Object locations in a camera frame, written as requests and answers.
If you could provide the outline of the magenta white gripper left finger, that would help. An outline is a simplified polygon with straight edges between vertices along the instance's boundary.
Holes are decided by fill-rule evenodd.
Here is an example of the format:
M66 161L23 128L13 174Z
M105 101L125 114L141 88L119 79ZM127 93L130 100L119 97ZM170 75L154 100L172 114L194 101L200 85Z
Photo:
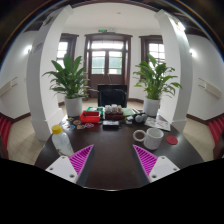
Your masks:
M94 145L89 145L71 156L60 156L46 171L67 181L76 183L79 179Z

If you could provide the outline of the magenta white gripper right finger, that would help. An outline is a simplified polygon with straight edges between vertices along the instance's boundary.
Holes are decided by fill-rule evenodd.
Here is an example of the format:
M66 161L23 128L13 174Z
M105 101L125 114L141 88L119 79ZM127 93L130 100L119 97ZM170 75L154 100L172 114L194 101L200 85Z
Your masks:
M179 171L179 168L166 156L157 157L137 145L133 148L150 183Z

